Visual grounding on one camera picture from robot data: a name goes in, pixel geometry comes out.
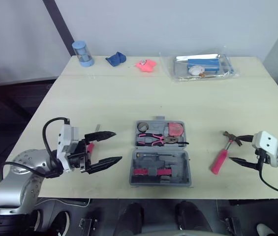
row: small metal tool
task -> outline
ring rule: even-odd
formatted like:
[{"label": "small metal tool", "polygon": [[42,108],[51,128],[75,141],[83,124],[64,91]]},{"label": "small metal tool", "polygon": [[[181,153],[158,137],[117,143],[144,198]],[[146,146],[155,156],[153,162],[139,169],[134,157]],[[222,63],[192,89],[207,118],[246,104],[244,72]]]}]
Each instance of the small metal tool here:
[{"label": "small metal tool", "polygon": [[151,143],[145,143],[145,142],[137,142],[137,146],[164,146],[164,144],[189,144],[188,142],[179,142],[179,139],[177,137],[171,137],[167,136],[164,137],[162,134],[151,134],[151,133],[146,133],[146,134],[139,134],[138,137],[151,137],[157,139],[155,142]]},{"label": "small metal tool", "polygon": [[158,153],[137,153],[137,157],[150,157],[150,156],[175,156],[174,154],[158,154]]},{"label": "small metal tool", "polygon": [[149,125],[146,122],[138,123],[138,130],[141,133],[145,133],[149,129]]}]

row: pink handle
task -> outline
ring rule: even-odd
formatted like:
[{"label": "pink handle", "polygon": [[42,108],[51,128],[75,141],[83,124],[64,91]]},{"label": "pink handle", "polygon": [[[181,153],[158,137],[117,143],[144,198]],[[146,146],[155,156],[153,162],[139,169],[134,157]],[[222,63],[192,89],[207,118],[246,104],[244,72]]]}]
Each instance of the pink handle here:
[{"label": "pink handle", "polygon": [[92,151],[93,151],[93,149],[94,149],[94,144],[93,143],[90,143],[89,145],[88,145],[88,149],[87,149],[87,151],[91,154],[92,153]]},{"label": "pink handle", "polygon": [[221,169],[221,166],[223,165],[225,159],[227,157],[227,150],[223,149],[217,156],[212,168],[211,168],[211,171],[213,174],[218,174],[219,173],[219,170]]}]

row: tool kit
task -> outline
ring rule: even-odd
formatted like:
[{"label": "tool kit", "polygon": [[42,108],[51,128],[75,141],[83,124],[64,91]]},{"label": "tool kit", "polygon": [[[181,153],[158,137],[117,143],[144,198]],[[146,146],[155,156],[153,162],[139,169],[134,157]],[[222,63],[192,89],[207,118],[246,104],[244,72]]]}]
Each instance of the tool kit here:
[{"label": "tool kit", "polygon": [[182,121],[139,120],[135,127],[131,185],[190,186],[191,174]]}]

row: pliers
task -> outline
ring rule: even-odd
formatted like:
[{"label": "pliers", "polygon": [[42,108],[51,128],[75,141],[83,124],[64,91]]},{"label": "pliers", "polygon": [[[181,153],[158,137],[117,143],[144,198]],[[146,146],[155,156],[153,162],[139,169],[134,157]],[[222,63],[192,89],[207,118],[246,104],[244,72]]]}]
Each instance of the pliers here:
[{"label": "pliers", "polygon": [[138,137],[152,137],[158,140],[152,143],[145,143],[145,142],[138,141],[136,144],[137,146],[153,147],[153,146],[164,146],[164,144],[189,144],[187,142],[179,142],[179,139],[176,137],[171,137],[171,136],[164,137],[162,134],[146,133],[146,134],[138,134]]}]

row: gray tool case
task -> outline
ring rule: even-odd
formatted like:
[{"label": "gray tool case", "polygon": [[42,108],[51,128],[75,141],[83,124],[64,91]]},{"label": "gray tool case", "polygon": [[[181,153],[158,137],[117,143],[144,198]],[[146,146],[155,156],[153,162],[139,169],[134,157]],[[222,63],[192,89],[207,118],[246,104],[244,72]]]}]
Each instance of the gray tool case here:
[{"label": "gray tool case", "polygon": [[[138,124],[146,122],[148,130],[140,132]],[[139,120],[135,127],[136,150],[132,154],[129,181],[131,185],[170,185],[190,186],[191,174],[188,153],[184,150],[187,144],[164,144],[164,146],[137,146],[137,142],[151,143],[157,141],[152,137],[138,137],[139,134],[152,133],[168,136],[168,123],[179,123],[183,126],[184,132],[179,136],[179,142],[187,142],[185,125],[181,121],[168,121],[165,117],[156,117],[156,120]],[[171,170],[171,174],[158,175],[158,170]]]}]

